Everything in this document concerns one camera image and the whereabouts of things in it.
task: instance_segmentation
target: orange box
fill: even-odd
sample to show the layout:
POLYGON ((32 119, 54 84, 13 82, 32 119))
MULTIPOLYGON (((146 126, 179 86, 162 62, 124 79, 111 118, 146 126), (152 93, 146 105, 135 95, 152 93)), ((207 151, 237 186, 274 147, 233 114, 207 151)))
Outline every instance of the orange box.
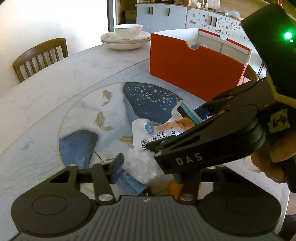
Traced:
POLYGON ((150 74, 210 101, 242 83, 250 55, 249 48, 205 30, 161 31, 151 34, 150 74), (207 47, 190 48, 201 42, 207 47))

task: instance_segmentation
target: cabinet door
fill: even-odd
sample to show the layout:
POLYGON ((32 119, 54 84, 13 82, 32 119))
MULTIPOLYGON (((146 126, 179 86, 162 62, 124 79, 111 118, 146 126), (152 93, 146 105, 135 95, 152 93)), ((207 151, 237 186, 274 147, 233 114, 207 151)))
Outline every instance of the cabinet door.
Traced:
POLYGON ((152 4, 151 33, 166 30, 168 8, 166 4, 152 4))
POLYGON ((137 4, 137 24, 143 25, 142 31, 151 33, 152 4, 137 4))
POLYGON ((166 30, 185 28, 187 7, 167 5, 166 30))
POLYGON ((188 8, 186 28, 202 28, 213 32, 215 13, 198 8, 188 8))
POLYGON ((228 38, 239 42, 242 35, 242 27, 240 21, 216 13, 213 23, 213 33, 219 34, 223 40, 228 38))

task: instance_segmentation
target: chair backrest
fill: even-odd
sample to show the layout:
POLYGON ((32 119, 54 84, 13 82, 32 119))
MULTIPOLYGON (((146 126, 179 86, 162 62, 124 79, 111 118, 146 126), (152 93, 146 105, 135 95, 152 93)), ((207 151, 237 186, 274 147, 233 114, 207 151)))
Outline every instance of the chair backrest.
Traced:
POLYGON ((31 77, 31 75, 37 73, 37 71, 36 71, 37 68, 35 67, 34 62, 35 62, 35 64, 37 64, 37 67, 40 71, 43 68, 47 67, 48 65, 51 65, 54 62, 59 61, 59 54, 58 54, 57 47, 62 48, 62 53, 63 53, 64 58, 68 57, 66 39, 64 39, 64 38, 48 40, 44 43, 41 43, 41 44, 29 49, 28 51, 23 53, 20 57, 18 57, 17 60, 13 63, 13 68, 15 70, 15 73, 17 74, 19 81, 23 82, 25 80, 25 78, 22 74, 21 68, 20 68, 22 65, 24 65, 24 69, 27 73, 27 76, 31 77), (52 54, 51 54, 51 51, 53 51, 53 50, 55 52, 56 61, 52 57, 52 54), (40 63, 38 55, 42 55, 42 59, 43 59, 44 64, 40 63), (29 68, 27 66, 28 61, 30 62, 31 72, 29 71, 29 68))

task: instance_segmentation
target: green led light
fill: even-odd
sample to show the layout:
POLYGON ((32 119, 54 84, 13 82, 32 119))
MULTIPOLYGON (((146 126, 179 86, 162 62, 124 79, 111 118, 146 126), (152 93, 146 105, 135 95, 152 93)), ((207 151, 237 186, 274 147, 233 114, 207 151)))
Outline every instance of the green led light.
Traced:
POLYGON ((285 37, 285 39, 290 39, 290 38, 292 38, 292 33, 291 32, 286 32, 284 37, 285 37))

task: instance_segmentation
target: stacked plate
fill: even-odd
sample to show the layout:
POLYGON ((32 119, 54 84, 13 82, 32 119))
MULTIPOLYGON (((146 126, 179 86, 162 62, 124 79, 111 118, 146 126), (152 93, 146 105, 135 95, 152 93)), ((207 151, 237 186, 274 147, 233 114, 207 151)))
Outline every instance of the stacked plate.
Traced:
POLYGON ((137 37, 132 39, 122 39, 115 32, 103 34, 101 36, 102 43, 112 49, 137 49, 151 40, 151 34, 141 31, 137 37))

